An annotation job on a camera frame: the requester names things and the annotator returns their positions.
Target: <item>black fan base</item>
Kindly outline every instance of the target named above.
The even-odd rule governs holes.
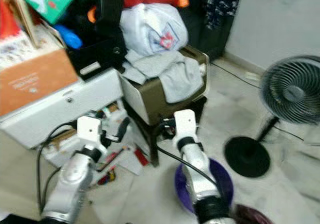
[[[241,176],[258,178],[270,167],[270,156],[263,145],[246,136],[231,138],[224,147],[229,166]]]

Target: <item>white plastic bag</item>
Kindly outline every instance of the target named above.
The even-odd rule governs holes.
[[[138,4],[122,11],[120,27],[127,49],[143,56],[179,50],[188,43],[188,31],[178,12],[161,3]]]

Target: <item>black cable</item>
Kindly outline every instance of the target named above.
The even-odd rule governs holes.
[[[194,165],[190,164],[189,162],[187,162],[187,161],[183,160],[182,158],[162,149],[159,146],[156,146],[156,148],[159,150],[159,152],[162,152],[163,154],[166,154],[167,156],[169,156],[173,159],[176,159],[177,161],[181,162],[182,164],[185,164],[186,166],[190,167],[192,170],[199,173],[201,176],[206,178],[209,182],[211,182],[213,185],[215,185],[218,188],[217,183],[214,180],[212,180],[207,174],[205,174],[202,170],[196,168]]]
[[[159,152],[162,152],[163,154],[181,162],[182,164],[190,167],[192,170],[194,170],[195,172],[199,173],[201,176],[203,176],[204,178],[206,178],[209,182],[211,182],[219,191],[219,193],[221,194],[221,198],[224,199],[227,202],[227,197],[225,195],[225,193],[222,191],[221,187],[214,181],[212,180],[207,174],[205,174],[202,170],[196,168],[194,165],[190,164],[189,162],[183,160],[182,158],[162,149],[161,147],[159,147],[158,145],[156,146],[156,148],[158,149]]]
[[[235,78],[239,79],[240,81],[243,81],[244,83],[247,83],[247,84],[250,85],[250,86],[253,86],[253,87],[255,87],[255,88],[260,89],[259,86],[256,86],[256,85],[251,84],[250,82],[242,79],[241,77],[237,76],[236,74],[233,74],[232,72],[224,69],[223,67],[215,64],[214,62],[212,62],[211,64],[214,65],[214,66],[216,66],[216,67],[218,67],[218,68],[220,68],[220,69],[222,69],[222,70],[224,70],[226,73],[229,73],[230,75],[234,76]],[[291,136],[293,136],[293,137],[295,137],[295,138],[297,138],[297,139],[299,139],[299,140],[301,140],[301,141],[303,141],[303,142],[305,141],[305,140],[304,140],[303,138],[301,138],[300,136],[297,136],[297,135],[295,135],[295,134],[293,134],[293,133],[291,133],[291,132],[289,132],[289,131],[280,129],[279,127],[276,127],[276,126],[274,126],[274,128],[275,128],[275,129],[278,129],[278,130],[281,131],[281,132],[287,133],[287,134],[289,134],[289,135],[291,135]]]
[[[49,187],[49,183],[51,181],[51,179],[55,176],[55,174],[57,174],[59,171],[60,171],[60,167],[55,169],[51,175],[48,177],[48,179],[46,180],[46,183],[45,183],[45,186],[44,186],[44,190],[43,190],[43,198],[42,198],[42,203],[43,203],[43,206],[45,205],[45,203],[47,202],[47,192],[48,192],[48,187]]]
[[[286,130],[283,130],[283,129],[280,129],[279,127],[276,127],[276,126],[274,126],[274,128],[275,129],[278,129],[280,132],[284,132],[284,133],[287,133],[287,134],[289,134],[289,135],[291,135],[291,136],[293,136],[293,137],[295,137],[295,138],[297,138],[297,139],[299,139],[299,140],[301,140],[301,141],[305,141],[303,138],[301,138],[300,136],[297,136],[297,135],[295,135],[295,134],[293,134],[293,133],[291,133],[291,132],[289,132],[289,131],[286,131]]]
[[[254,85],[254,84],[252,84],[252,83],[250,83],[250,82],[248,82],[248,81],[246,81],[246,80],[242,79],[241,77],[237,76],[236,74],[233,74],[231,71],[228,71],[228,70],[224,69],[223,67],[221,67],[221,66],[219,66],[219,65],[215,64],[214,62],[212,62],[211,64],[212,64],[212,65],[214,65],[214,66],[216,66],[216,67],[218,67],[218,68],[220,68],[220,69],[222,69],[222,70],[224,70],[226,73],[229,73],[230,75],[232,75],[232,76],[234,76],[235,78],[237,78],[237,79],[239,79],[239,80],[243,81],[244,83],[247,83],[248,85],[250,85],[250,86],[252,86],[252,87],[255,87],[255,88],[260,89],[260,87],[259,87],[259,86]]]
[[[50,141],[52,140],[52,135],[61,127],[63,126],[74,126],[73,122],[66,122],[66,123],[62,123],[60,125],[58,125],[56,128],[54,128],[50,134],[48,135],[48,137],[46,138],[46,140],[41,143],[40,145],[40,149],[37,153],[37,157],[36,157],[36,190],[37,190],[37,201],[38,201],[38,208],[39,208],[39,213],[41,214],[45,203],[43,203],[43,199],[41,198],[41,170],[40,170],[40,158],[41,158],[41,154],[42,151],[44,150],[45,146],[48,145],[50,143]]]

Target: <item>blue object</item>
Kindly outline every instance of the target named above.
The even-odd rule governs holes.
[[[68,47],[73,49],[79,49],[82,47],[82,40],[72,30],[66,28],[64,25],[55,25],[54,28],[60,33]]]
[[[186,188],[187,178],[185,177],[183,170],[183,165],[179,165],[175,171],[174,187],[175,192],[182,203],[182,205],[191,213],[194,212],[192,206],[192,201],[190,199],[189,193]],[[217,185],[220,186],[223,195],[226,197],[228,205],[232,203],[234,196],[234,185],[232,183],[231,177],[229,176],[226,169],[217,161],[210,158],[210,171],[214,176]]]

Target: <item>electric fan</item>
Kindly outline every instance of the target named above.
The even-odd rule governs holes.
[[[260,142],[279,120],[295,124],[320,121],[320,57],[295,56],[276,62],[262,77],[260,97],[273,117],[256,139],[237,136],[224,147],[230,167],[248,178],[269,170],[270,157]]]

